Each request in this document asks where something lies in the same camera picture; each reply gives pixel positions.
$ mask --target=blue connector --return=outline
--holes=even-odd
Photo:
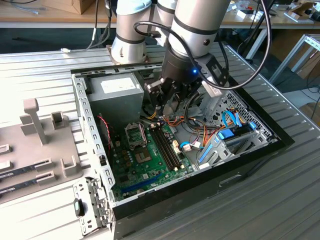
[[[257,128],[257,125],[253,121],[249,123],[249,126],[252,128],[252,130],[255,130]]]
[[[230,138],[233,136],[234,136],[234,133],[230,129],[224,129],[224,130],[221,130],[220,132],[218,132],[218,137],[221,140],[224,140],[224,139],[227,139],[227,138]]]

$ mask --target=white connector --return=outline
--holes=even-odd
[[[60,51],[65,53],[65,54],[71,53],[71,50],[69,48],[65,48],[65,47],[61,48]]]

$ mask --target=metal table surface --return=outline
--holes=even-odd
[[[241,83],[252,67],[226,47],[230,74]],[[147,48],[151,61],[164,49]],[[223,64],[219,46],[211,50]],[[0,55],[0,127],[16,124],[21,100],[37,98],[41,118],[68,115],[84,174],[92,171],[77,118],[70,69],[111,65],[104,49],[82,53],[36,52]],[[128,239],[318,239],[320,233],[320,130],[261,75],[246,91],[295,140],[255,175],[220,194],[141,230]],[[39,191],[0,205],[1,236],[12,239],[81,239],[72,184]],[[102,230],[89,239],[110,239]]]

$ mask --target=black cable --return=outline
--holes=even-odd
[[[147,115],[147,117],[151,117],[152,114],[150,114],[147,110],[146,110],[146,107],[143,105],[142,106],[142,111],[144,112],[145,115]]]
[[[61,48],[61,51],[64,53],[83,53],[88,51],[89,49],[93,48],[94,46],[96,47],[96,45],[93,46],[95,39],[96,39],[96,31],[97,31],[97,25],[98,25],[98,7],[99,7],[99,0],[95,0],[95,12],[94,12],[94,28],[93,28],[93,33],[92,33],[92,39],[91,42],[89,44],[89,46],[86,47],[86,49],[83,50],[69,50],[67,48]]]
[[[8,0],[1,0],[1,1],[6,2],[6,3],[11,3],[11,4],[30,4],[30,3],[33,3],[38,0],[31,0],[31,1],[26,1],[26,2],[8,1]]]
[[[256,26],[254,27],[253,31],[251,32],[250,36],[248,37],[249,40],[245,43],[245,45],[241,48],[241,51],[239,52],[239,54],[242,56],[247,47],[250,46],[252,44],[252,42],[254,41],[255,37],[258,35],[259,33],[259,29],[260,29],[260,26],[261,24],[263,23],[264,19],[267,20],[267,18],[270,18],[269,17],[269,10],[272,8],[275,0],[268,0],[267,1],[267,4],[268,6],[266,7],[267,11],[265,11],[265,8],[264,6],[266,6],[265,0],[261,1],[260,0],[260,3],[262,4],[262,8],[263,8],[263,15],[260,17],[258,23],[256,24]]]
[[[259,6],[260,6],[260,2],[258,2],[258,5],[256,6],[254,18],[253,18],[253,20],[252,20],[252,22],[251,22],[251,25],[250,25],[250,27],[249,27],[249,30],[250,30],[250,29],[252,28],[252,26],[254,25],[254,22],[255,22],[257,13],[258,13],[258,11],[259,11]],[[237,48],[237,50],[236,50],[237,53],[239,53],[240,47],[241,47],[244,43],[246,43],[249,38],[250,38],[250,36],[248,36],[242,43],[240,43],[240,45],[238,46],[238,48]]]
[[[317,109],[317,105],[318,105],[319,101],[320,101],[320,96],[319,96],[319,98],[318,98],[318,101],[316,101],[316,103],[315,103],[315,105],[314,105],[313,113],[312,113],[312,115],[311,115],[311,120],[312,120],[312,118],[314,117],[314,115],[315,115],[315,113],[316,113],[316,109]]]
[[[310,90],[310,88],[312,88],[313,86],[309,87],[309,84],[311,84],[314,80],[316,80],[316,79],[320,76],[320,74],[317,75],[317,76],[315,76],[315,77],[313,78],[313,80],[311,80],[311,82],[309,82],[311,73],[315,70],[315,68],[316,68],[316,66],[318,65],[318,63],[320,63],[320,61],[318,61],[318,62],[314,65],[314,67],[313,67],[312,70],[309,72],[308,77],[307,77],[307,79],[306,79],[306,88],[309,89],[309,91],[310,91],[311,93],[314,93],[314,92],[312,92],[312,91]]]
[[[306,67],[310,66],[312,63],[314,63],[320,56],[317,56],[312,62],[310,62],[308,65],[304,64],[302,65],[299,69],[297,69],[296,71],[292,72],[292,74],[290,76],[288,76],[286,79],[282,80],[281,82],[275,84],[274,86],[277,87],[281,84],[283,84],[285,81],[289,80],[294,74],[296,74],[298,71],[305,69]]]
[[[221,52],[222,52],[222,55],[223,55],[223,58],[224,58],[224,62],[225,62],[225,69],[227,71],[229,71],[229,61],[228,61],[228,56],[227,56],[227,53],[226,53],[226,50],[221,42],[221,39],[220,39],[220,36],[219,36],[219,32],[216,33],[216,38],[217,38],[217,41],[218,41],[218,44],[219,44],[219,47],[221,49]]]
[[[108,33],[107,33],[107,36],[104,38],[104,40],[99,41],[97,44],[92,45],[91,48],[94,48],[94,47],[97,47],[97,46],[99,46],[101,44],[104,44],[108,40],[108,38],[110,37],[110,34],[111,34],[111,17],[109,17],[108,26],[105,27],[105,29],[104,29],[105,31],[103,32],[103,34],[101,36],[105,35],[106,29],[108,29]]]
[[[257,16],[257,13],[259,12],[259,6],[260,6],[260,2],[258,2],[258,5],[256,6],[256,10],[255,10],[255,14],[254,14],[254,17],[253,17],[253,20],[252,20],[252,23],[249,27],[249,29],[252,28],[252,26],[254,25],[254,22],[255,22],[255,19],[256,19],[256,16]]]
[[[311,100],[313,100],[313,101],[317,101],[317,100],[315,100],[313,97],[310,97],[308,94],[306,94],[304,91],[302,91],[302,90],[300,90],[304,95],[306,95],[308,98],[310,98]]]
[[[271,41],[272,41],[271,22],[270,22],[268,9],[266,8],[265,0],[261,0],[261,4],[262,4],[263,10],[265,12],[265,22],[266,22],[266,29],[267,29],[267,46],[266,46],[266,50],[265,50],[265,53],[264,53],[264,57],[263,57],[263,59],[261,61],[260,66],[249,77],[249,79],[246,80],[245,82],[241,83],[241,84],[236,85],[236,86],[224,87],[224,86],[220,86],[220,85],[214,84],[211,81],[209,81],[206,78],[206,76],[200,70],[198,70],[198,65],[197,65],[194,57],[192,56],[190,48],[188,47],[186,42],[176,32],[174,32],[172,29],[168,28],[167,26],[164,26],[164,25],[156,23],[156,22],[151,22],[151,21],[138,21],[133,25],[133,28],[137,33],[139,33],[139,34],[141,34],[143,36],[150,36],[151,37],[151,33],[145,33],[145,32],[142,32],[142,31],[140,31],[138,29],[139,26],[145,26],[145,25],[156,27],[156,28],[160,28],[160,29],[165,30],[166,32],[172,34],[182,44],[184,50],[186,51],[188,57],[190,58],[190,61],[191,61],[192,65],[195,67],[195,69],[198,70],[198,73],[199,73],[200,77],[202,78],[202,80],[204,80],[209,86],[211,86],[213,88],[216,88],[216,89],[220,89],[220,90],[235,90],[235,89],[242,88],[243,86],[245,86],[248,83],[250,83],[253,79],[255,79],[255,77],[262,70],[262,68],[263,68],[263,66],[264,66],[264,64],[265,64],[265,62],[267,60],[268,54],[270,52]]]

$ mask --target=red wire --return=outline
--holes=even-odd
[[[108,144],[108,149],[109,149],[109,152],[110,152],[110,132],[109,132],[109,127],[108,127],[108,124],[107,122],[101,117],[101,116],[97,116],[99,119],[101,119],[101,121],[104,123],[104,125],[106,126],[106,130],[108,132],[108,140],[109,140],[109,144]]]

